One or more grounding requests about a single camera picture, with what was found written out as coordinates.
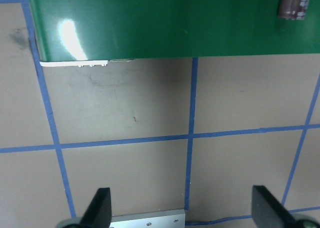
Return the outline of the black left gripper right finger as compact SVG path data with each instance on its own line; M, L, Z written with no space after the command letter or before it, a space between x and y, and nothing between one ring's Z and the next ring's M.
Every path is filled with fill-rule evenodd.
M251 191L251 217L257 228L294 228L296 219L265 186Z

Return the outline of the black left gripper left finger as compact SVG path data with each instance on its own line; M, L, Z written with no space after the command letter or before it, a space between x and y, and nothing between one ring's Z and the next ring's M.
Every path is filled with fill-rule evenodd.
M84 213L81 228L109 228L112 221L110 188L99 188Z

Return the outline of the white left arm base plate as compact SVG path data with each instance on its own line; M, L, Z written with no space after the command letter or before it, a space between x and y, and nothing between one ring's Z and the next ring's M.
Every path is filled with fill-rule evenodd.
M184 228L185 211L169 210L113 217L111 228Z

